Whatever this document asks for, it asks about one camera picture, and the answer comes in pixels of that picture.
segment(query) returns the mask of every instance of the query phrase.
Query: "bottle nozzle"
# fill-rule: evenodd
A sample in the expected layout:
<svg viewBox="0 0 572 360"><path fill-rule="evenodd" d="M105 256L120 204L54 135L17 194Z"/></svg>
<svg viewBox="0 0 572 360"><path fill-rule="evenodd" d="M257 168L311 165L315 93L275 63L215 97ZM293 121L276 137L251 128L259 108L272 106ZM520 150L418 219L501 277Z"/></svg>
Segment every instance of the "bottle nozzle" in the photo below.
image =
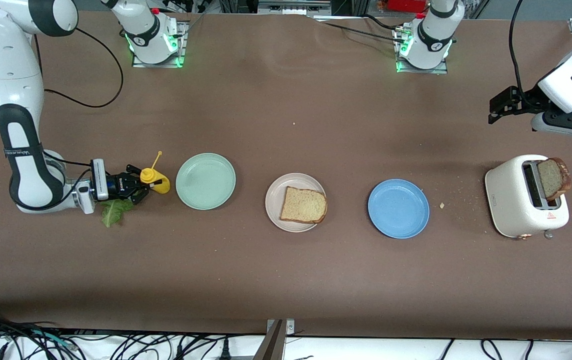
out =
<svg viewBox="0 0 572 360"><path fill-rule="evenodd" d="M151 169L155 169L155 164L158 163L158 160L160 159L160 157L162 156L162 152L161 151L157 151L157 157L155 158L155 161L153 162L153 166L151 166Z"/></svg>

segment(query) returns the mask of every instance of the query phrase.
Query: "slice of bread on plate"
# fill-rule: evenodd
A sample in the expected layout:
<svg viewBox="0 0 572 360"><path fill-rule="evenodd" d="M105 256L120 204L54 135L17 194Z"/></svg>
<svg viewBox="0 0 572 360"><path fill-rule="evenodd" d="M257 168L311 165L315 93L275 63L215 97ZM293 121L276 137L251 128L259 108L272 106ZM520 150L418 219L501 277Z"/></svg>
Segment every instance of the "slice of bread on plate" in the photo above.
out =
<svg viewBox="0 0 572 360"><path fill-rule="evenodd" d="M553 201L570 190L570 173L564 161L559 157L551 157L538 163L537 170L547 201Z"/></svg>
<svg viewBox="0 0 572 360"><path fill-rule="evenodd" d="M319 224L324 220L327 209L327 198L323 193L287 186L279 219L302 224Z"/></svg>

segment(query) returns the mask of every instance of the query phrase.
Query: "yellow squeeze bottle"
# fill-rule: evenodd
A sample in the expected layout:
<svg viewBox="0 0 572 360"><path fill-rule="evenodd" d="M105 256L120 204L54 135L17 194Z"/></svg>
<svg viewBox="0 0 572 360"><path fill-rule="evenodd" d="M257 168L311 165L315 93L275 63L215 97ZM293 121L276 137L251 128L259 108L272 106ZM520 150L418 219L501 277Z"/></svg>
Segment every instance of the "yellow squeeze bottle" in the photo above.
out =
<svg viewBox="0 0 572 360"><path fill-rule="evenodd" d="M153 185L151 189L160 194L165 194L170 191L170 181L166 176L164 176L164 174L154 169L155 164L158 163L158 159L160 159L161 155L162 152L159 151L157 153L157 157L155 158L155 162L153 162L153 166L143 169L139 174L139 180L141 180L141 182L144 184L151 184L156 182L157 180L161 180L162 181L161 184Z"/></svg>

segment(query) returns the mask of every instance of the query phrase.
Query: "red object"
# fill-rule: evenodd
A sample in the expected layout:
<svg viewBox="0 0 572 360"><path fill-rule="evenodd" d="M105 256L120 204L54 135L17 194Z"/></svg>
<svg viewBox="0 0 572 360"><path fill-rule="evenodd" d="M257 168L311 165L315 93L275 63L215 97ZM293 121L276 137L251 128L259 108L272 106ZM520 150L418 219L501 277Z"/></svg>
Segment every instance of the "red object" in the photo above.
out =
<svg viewBox="0 0 572 360"><path fill-rule="evenodd" d="M421 13L426 9L426 0L388 0L386 7L396 12Z"/></svg>

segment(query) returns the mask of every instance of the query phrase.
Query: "plate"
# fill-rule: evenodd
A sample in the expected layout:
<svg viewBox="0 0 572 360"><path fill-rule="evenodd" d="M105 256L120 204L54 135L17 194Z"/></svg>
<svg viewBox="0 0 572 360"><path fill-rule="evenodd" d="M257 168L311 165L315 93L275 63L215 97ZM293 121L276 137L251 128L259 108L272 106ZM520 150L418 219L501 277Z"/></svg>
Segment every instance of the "plate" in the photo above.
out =
<svg viewBox="0 0 572 360"><path fill-rule="evenodd" d="M197 210L211 210L226 203L235 190L235 169L226 157L200 153L183 163L175 188L184 204Z"/></svg>
<svg viewBox="0 0 572 360"><path fill-rule="evenodd" d="M425 194L414 183L392 178L370 192L368 215L387 237L409 239L424 230L430 208Z"/></svg>
<svg viewBox="0 0 572 360"><path fill-rule="evenodd" d="M272 182L270 187L268 187L268 192L266 193L266 213L268 214L270 221L272 221L277 228L288 231L289 233L302 233L315 228L318 225L316 223L281 221L280 215L282 214L284 198L286 197L286 187L311 189L312 191L318 191L326 196L324 187L322 187L320 182L315 180L312 176L298 172L287 173L286 175L280 176L277 180Z"/></svg>

